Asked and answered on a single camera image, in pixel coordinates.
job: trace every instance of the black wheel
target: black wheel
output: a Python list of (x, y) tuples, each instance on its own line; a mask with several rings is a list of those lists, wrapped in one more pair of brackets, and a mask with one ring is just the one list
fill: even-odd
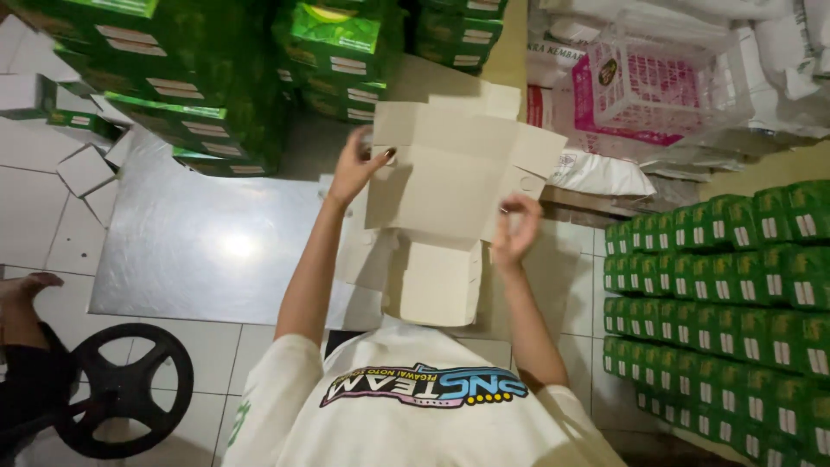
[[(98, 349), (123, 337), (142, 337), (155, 346), (134, 363), (113, 365)], [(143, 323), (108, 327), (83, 341), (72, 355), (89, 378), (93, 404), (80, 420), (65, 417), (55, 423), (55, 428), (69, 447), (86, 457), (123, 459), (145, 452), (167, 438), (188, 411), (193, 396), (193, 363), (176, 336), (161, 327)], [(170, 412), (159, 407), (150, 394), (153, 375), (168, 358), (173, 359), (178, 373), (176, 399)], [(93, 438), (95, 430), (109, 418), (137, 420), (150, 432), (123, 442)]]

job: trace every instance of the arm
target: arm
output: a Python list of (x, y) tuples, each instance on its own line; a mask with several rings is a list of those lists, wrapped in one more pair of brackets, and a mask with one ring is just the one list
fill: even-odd
[[(510, 231), (510, 212), (522, 215), (515, 232)], [(533, 392), (544, 386), (568, 385), (568, 372), (562, 356), (548, 334), (521, 264), (536, 238), (541, 217), (542, 207), (538, 202), (521, 194), (512, 194), (501, 204), (491, 249), (494, 264), (505, 283), (513, 357), (522, 381)]]
[(274, 340), (286, 334), (300, 334), (318, 346), (323, 340), (345, 210), (395, 152), (392, 149), (372, 160), (361, 160), (360, 139), (370, 131), (370, 126), (353, 131), (340, 153), (334, 181), (282, 299)]

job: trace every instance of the hand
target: hand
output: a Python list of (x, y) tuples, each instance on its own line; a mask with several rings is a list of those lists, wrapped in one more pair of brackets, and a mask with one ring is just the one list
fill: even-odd
[(360, 190), (366, 186), (372, 174), (383, 167), (393, 155), (395, 148), (379, 154), (369, 160), (368, 155), (361, 154), (360, 140), (372, 130), (371, 126), (361, 126), (352, 131), (346, 140), (346, 146), (340, 153), (334, 180), (329, 188), (328, 198), (345, 208), (352, 202)]
[[(513, 193), (499, 205), (499, 223), (490, 249), (493, 263), (502, 274), (522, 270), (521, 260), (527, 254), (542, 219), (542, 206), (525, 194)], [(510, 231), (510, 213), (521, 213), (521, 221), (514, 232)]]

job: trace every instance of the black pants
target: black pants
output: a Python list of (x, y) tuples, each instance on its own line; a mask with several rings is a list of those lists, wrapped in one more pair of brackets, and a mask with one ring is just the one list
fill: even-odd
[[(69, 402), (77, 365), (57, 335), (44, 322), (41, 330), (50, 350), (6, 346), (6, 380), (0, 382), (0, 433), (57, 410)], [(18, 450), (25, 439), (0, 444), (0, 460)]]

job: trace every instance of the person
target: person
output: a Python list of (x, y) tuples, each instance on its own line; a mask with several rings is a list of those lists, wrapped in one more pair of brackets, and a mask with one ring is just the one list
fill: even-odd
[[(345, 210), (394, 149), (361, 157), (353, 132), (248, 375), (223, 465), (624, 465), (574, 393), (522, 268), (542, 209), (513, 194), (491, 256), (505, 285), (519, 376), (444, 333), (400, 322), (320, 356)], [(508, 213), (521, 215), (516, 229)]]
[[(5, 381), (0, 382), (0, 434), (69, 401), (77, 366), (33, 305), (43, 289), (62, 285), (52, 273), (0, 281), (0, 343), (7, 363)], [(0, 440), (0, 466), (14, 465), (15, 455), (31, 440)]]

